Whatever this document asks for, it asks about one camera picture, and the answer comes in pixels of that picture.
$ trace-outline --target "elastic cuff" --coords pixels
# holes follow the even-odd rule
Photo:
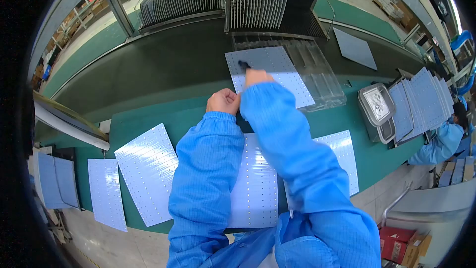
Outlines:
[[[232,121],[233,123],[237,122],[237,118],[234,115],[231,115],[230,113],[226,113],[226,112],[219,112],[219,111],[206,112],[205,115],[203,115],[202,119],[207,119],[212,117],[222,119],[222,120]]]

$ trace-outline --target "green workbench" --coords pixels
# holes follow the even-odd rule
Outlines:
[[[357,91],[369,84],[370,81],[350,81],[352,86],[343,86],[347,96],[345,106],[306,113],[313,138],[350,130],[360,191],[364,191],[394,171],[423,145],[423,137],[419,137],[389,150],[387,145],[369,140],[357,101]],[[223,81],[221,86],[233,89],[231,80]],[[115,158],[115,150],[160,123],[164,123],[172,145],[175,147],[188,129],[196,125],[205,114],[208,98],[209,96],[188,98],[115,114],[111,120],[110,150],[106,152],[106,158]],[[237,124],[244,133],[253,132],[249,124],[240,116]],[[76,147],[75,170],[80,204],[83,208],[92,211],[88,158],[103,158],[103,153],[100,149],[74,140],[65,134],[42,144],[52,143],[55,143],[57,147]],[[173,224],[172,221],[148,228],[145,226],[121,174],[119,179],[127,226],[151,232],[168,233]],[[278,185],[279,212],[282,213],[288,211],[288,208],[282,180],[279,180]]]

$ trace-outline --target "sticker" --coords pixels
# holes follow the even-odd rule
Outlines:
[[[364,97],[367,100],[367,103],[370,105],[370,108],[372,109],[377,120],[384,118],[390,113],[388,106],[385,103],[385,99],[382,97],[382,94],[377,88],[364,93]]]

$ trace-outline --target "clear plastic tray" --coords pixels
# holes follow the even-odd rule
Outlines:
[[[271,39],[236,43],[236,46],[237,50],[283,46],[315,102],[299,108],[302,112],[325,110],[346,104],[346,95],[316,42]]]

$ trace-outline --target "white pipe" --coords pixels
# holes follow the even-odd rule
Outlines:
[[[68,134],[71,137],[76,138],[80,141],[91,144],[92,146],[96,146],[105,151],[109,150],[110,148],[108,142],[98,139],[90,134],[87,134],[78,128],[75,128],[66,121],[63,121],[62,119],[48,112],[37,102],[35,102],[35,116],[50,127],[57,129],[65,134]]]

